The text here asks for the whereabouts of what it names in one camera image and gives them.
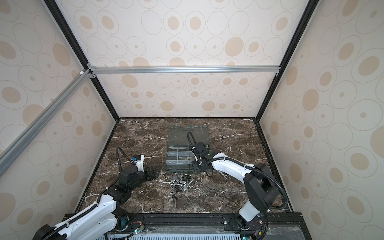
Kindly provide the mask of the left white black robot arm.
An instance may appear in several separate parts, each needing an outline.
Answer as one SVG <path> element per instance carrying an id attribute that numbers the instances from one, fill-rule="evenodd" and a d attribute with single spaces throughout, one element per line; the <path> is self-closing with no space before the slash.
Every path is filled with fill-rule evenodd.
<path id="1" fill-rule="evenodd" d="M 121 206 L 133 190 L 144 182 L 158 178 L 160 165 L 144 166 L 144 155 L 129 158 L 122 148 L 116 148 L 119 167 L 117 179 L 106 187 L 97 200 L 81 212 L 51 227 L 44 225 L 35 233 L 34 240 L 94 240 L 113 229 L 125 230 L 128 214 Z"/>

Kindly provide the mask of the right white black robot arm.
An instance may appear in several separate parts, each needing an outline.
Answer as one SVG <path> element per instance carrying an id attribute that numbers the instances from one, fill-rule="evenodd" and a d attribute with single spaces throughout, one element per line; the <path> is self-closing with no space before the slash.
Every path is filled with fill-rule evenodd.
<path id="1" fill-rule="evenodd" d="M 240 227 L 245 229 L 255 217 L 271 209 L 284 210 L 288 206 L 286 191 L 266 165 L 246 164 L 222 152 L 209 150 L 204 143 L 196 141 L 192 132 L 187 132 L 187 139 L 195 156 L 192 162 L 195 173 L 218 171 L 244 184 L 248 200 L 237 213 Z"/>

